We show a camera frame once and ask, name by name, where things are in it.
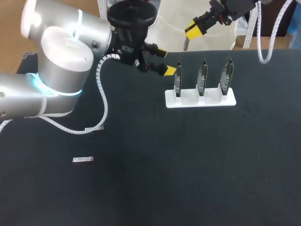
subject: black mat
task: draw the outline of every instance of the black mat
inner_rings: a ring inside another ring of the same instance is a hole
[[[206,52],[215,87],[228,52]],[[184,88],[203,53],[181,54]],[[232,51],[235,107],[167,109],[173,78],[110,61],[104,132],[76,136],[40,119],[0,135],[1,226],[301,225],[301,51]],[[171,54],[169,62],[178,55]],[[20,73],[37,71],[28,56]],[[75,111],[93,126],[103,106],[91,74]],[[72,164],[94,156],[93,164]]]

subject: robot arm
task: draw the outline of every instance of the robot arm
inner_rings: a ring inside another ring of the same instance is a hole
[[[205,35],[207,30],[217,22],[230,25],[244,14],[255,8],[259,0],[210,0],[210,11],[193,19],[191,25],[185,30],[186,40],[184,50],[188,48],[189,40]],[[262,0],[264,4],[272,0]]]
[[[124,64],[135,63],[143,72],[173,75],[175,68],[148,63],[144,56],[146,52],[158,57],[167,54],[144,42],[156,15],[156,8],[144,1],[115,4],[108,12],[108,22],[60,2],[27,0],[21,33],[40,47],[38,73],[0,73],[0,120],[69,114],[93,60],[107,54]]]

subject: white cable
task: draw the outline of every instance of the white cable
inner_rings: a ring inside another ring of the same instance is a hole
[[[3,121],[3,123],[0,124],[0,133],[1,133],[1,131],[3,130],[3,128],[4,128],[10,121],[12,121],[12,119],[11,119],[11,120]]]
[[[62,126],[60,125],[59,123],[57,123],[56,121],[48,118],[48,117],[44,117],[44,116],[41,116],[39,118],[49,122],[50,124],[54,125],[55,127],[67,132],[67,133],[71,133],[71,134],[75,134],[75,135],[82,135],[82,134],[87,134],[87,133],[91,133],[95,130],[98,130],[102,125],[103,123],[105,122],[107,116],[108,116],[108,102],[107,102],[107,98],[105,96],[105,93],[104,93],[104,90],[103,90],[103,87],[102,87],[102,84],[101,84],[101,78],[100,78],[100,71],[101,71],[101,68],[102,68],[102,65],[104,64],[104,62],[108,59],[117,59],[117,60],[120,60],[120,56],[117,55],[117,54],[108,54],[106,56],[104,56],[98,66],[97,66],[97,70],[96,70],[96,82],[97,82],[97,86],[98,86],[98,89],[99,89],[99,92],[103,98],[103,105],[104,105],[104,113],[103,113],[103,118],[100,120],[100,122],[92,127],[92,128],[87,128],[86,130],[84,131],[77,131],[77,130],[72,130],[72,129],[69,129],[65,126]],[[1,125],[0,125],[0,133],[1,131],[3,130],[3,128],[12,120],[6,120],[4,121]]]
[[[272,53],[273,53],[273,48],[274,48],[274,43],[275,43],[275,38],[277,35],[277,31],[278,31],[278,27],[279,24],[282,20],[282,17],[286,11],[286,9],[289,7],[289,5],[292,3],[293,0],[286,0],[285,4],[283,5],[283,7],[281,8],[278,17],[276,19],[276,22],[274,24],[274,28],[273,28],[273,32],[271,35],[271,39],[269,42],[269,52],[268,52],[268,56],[267,58],[264,60],[262,58],[262,53],[261,53],[261,1],[257,2],[257,8],[258,8],[258,22],[257,22],[257,50],[258,50],[258,57],[259,57],[259,61],[262,64],[266,64],[267,62],[269,62],[269,60],[272,57]]]

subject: white board holder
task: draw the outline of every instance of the white board holder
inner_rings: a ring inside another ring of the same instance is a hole
[[[232,88],[228,94],[223,95],[220,84],[217,88],[206,88],[203,97],[199,96],[198,86],[195,89],[182,89],[181,97],[177,97],[175,89],[165,91],[167,108],[187,108],[187,107],[221,107],[235,106],[236,99]]]

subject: small metal part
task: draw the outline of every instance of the small metal part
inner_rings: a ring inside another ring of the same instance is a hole
[[[190,42],[190,40],[189,40],[189,38],[186,36],[185,42],[184,42],[184,47],[183,47],[183,50],[184,50],[184,51],[187,51],[187,50],[188,50],[189,42]]]
[[[205,94],[207,75],[208,65],[204,56],[203,62],[201,63],[200,69],[198,70],[198,94],[200,97],[203,97]]]
[[[34,55],[34,53],[25,52],[25,53],[23,54],[23,59],[26,59],[28,55],[31,55],[31,56],[32,56],[32,55]]]
[[[224,66],[221,76],[221,90],[222,94],[226,96],[231,84],[231,80],[234,73],[234,64],[232,62],[230,54],[227,56],[227,63]]]
[[[79,157],[79,158],[73,158],[72,162],[94,162],[94,157]]]
[[[179,63],[177,67],[177,71],[174,74],[174,89],[177,97],[181,97],[182,90],[182,64],[181,59],[179,58]]]

